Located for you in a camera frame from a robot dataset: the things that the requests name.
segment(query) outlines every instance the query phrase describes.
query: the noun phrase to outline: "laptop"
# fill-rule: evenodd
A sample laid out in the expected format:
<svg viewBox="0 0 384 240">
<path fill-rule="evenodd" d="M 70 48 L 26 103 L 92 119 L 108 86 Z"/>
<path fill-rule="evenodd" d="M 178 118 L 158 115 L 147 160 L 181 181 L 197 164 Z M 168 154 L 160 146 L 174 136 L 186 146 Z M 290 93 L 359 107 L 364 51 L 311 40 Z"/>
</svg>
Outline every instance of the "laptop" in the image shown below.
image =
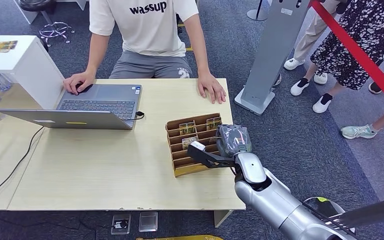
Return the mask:
<svg viewBox="0 0 384 240">
<path fill-rule="evenodd" d="M 47 128 L 132 130 L 141 91 L 138 84 L 92 84 L 78 95 L 64 90 L 56 110 L 0 108 L 0 113 Z"/>
</svg>

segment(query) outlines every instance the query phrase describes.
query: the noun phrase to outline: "beige pants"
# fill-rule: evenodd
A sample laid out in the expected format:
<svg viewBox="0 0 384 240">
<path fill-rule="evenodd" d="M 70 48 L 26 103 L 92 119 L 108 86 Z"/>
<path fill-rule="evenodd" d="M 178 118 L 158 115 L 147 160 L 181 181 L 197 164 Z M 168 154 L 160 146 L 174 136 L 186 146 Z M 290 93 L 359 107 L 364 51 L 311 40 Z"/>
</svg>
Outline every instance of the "beige pants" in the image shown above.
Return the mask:
<svg viewBox="0 0 384 240">
<path fill-rule="evenodd" d="M 338 5 L 338 1 L 335 0 L 326 0 L 323 7 L 333 16 L 336 16 L 336 9 Z M 302 37 L 301 41 L 299 41 L 298 45 L 295 48 L 295 53 L 293 54 L 293 58 L 302 61 L 305 60 L 309 51 L 316 43 L 317 39 L 323 34 L 328 26 L 322 20 L 322 18 L 316 13 L 310 26 L 308 26 L 307 30 L 305 30 L 305 35 Z"/>
</svg>

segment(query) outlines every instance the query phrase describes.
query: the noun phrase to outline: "black and white floral dress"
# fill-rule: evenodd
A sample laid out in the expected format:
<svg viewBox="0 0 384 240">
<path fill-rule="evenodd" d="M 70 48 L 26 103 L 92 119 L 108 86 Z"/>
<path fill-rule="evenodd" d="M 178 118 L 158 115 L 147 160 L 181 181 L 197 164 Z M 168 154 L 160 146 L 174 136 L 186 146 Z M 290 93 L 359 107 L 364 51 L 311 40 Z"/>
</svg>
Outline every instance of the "black and white floral dress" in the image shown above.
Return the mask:
<svg viewBox="0 0 384 240">
<path fill-rule="evenodd" d="M 384 0 L 352 0 L 339 24 L 378 66 L 384 61 Z M 311 61 L 339 84 L 359 90 L 369 78 L 366 71 L 331 32 Z"/>
</svg>

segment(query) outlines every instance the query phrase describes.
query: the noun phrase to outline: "cardboard organizer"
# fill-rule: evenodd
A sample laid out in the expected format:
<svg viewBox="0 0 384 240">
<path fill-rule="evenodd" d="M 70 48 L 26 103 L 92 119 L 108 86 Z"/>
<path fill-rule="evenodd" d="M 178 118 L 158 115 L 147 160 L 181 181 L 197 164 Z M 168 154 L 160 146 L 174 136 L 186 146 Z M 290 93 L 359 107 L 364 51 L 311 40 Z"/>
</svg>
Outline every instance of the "cardboard organizer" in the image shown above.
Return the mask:
<svg viewBox="0 0 384 240">
<path fill-rule="evenodd" d="M 198 137 L 198 142 L 205 145 L 206 152 L 220 155 L 215 138 L 217 129 L 207 131 L 207 120 L 218 117 L 220 117 L 220 113 L 194 116 L 167 122 L 165 129 L 167 131 L 167 140 L 170 147 L 175 177 L 208 170 L 206 166 L 196 162 L 188 156 L 188 150 L 183 150 L 182 139 Z M 191 122 L 195 123 L 196 132 L 180 135 L 179 125 Z"/>
</svg>

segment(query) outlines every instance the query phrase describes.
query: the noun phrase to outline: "computer mouse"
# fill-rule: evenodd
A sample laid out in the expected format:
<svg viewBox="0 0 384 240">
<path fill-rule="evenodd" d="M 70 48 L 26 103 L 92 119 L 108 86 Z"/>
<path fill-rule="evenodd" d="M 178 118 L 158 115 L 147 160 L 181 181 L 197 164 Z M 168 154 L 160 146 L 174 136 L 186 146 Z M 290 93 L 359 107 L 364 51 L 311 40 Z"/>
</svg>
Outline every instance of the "computer mouse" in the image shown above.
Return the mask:
<svg viewBox="0 0 384 240">
<path fill-rule="evenodd" d="M 75 89 L 79 89 L 79 87 L 83 84 L 83 82 L 79 82 L 75 85 Z M 91 87 L 93 86 L 93 84 L 90 84 L 89 86 L 87 86 L 83 91 L 77 91 L 78 94 L 82 94 L 82 93 L 86 93 L 87 91 L 89 91 L 89 89 L 91 89 Z"/>
</svg>

